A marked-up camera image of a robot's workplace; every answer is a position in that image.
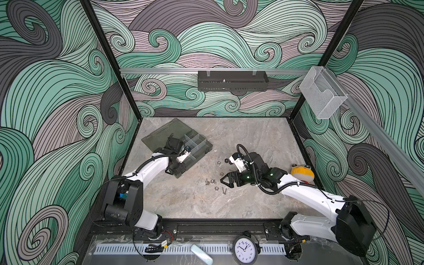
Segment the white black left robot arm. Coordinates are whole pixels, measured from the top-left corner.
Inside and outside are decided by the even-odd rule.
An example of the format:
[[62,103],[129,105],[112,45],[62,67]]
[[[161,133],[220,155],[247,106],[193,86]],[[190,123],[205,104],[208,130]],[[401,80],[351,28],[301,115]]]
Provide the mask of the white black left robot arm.
[[157,233],[161,218],[144,209],[144,189],[161,172],[176,175],[184,172],[184,161],[192,148],[169,136],[163,148],[157,149],[137,169],[124,176],[114,176],[107,183],[101,212],[108,221]]

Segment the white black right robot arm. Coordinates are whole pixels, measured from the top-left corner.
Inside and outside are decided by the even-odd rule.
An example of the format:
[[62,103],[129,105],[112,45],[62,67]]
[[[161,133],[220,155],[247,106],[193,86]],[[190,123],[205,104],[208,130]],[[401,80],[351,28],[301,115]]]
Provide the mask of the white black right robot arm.
[[290,246],[312,236],[336,242],[358,257],[366,256],[377,226],[364,200],[325,192],[307,181],[310,168],[303,167],[301,174],[293,175],[269,167],[255,152],[235,152],[225,162],[236,167],[220,180],[227,187],[254,185],[267,195],[287,195],[322,214],[318,218],[289,212],[280,223],[280,231]]

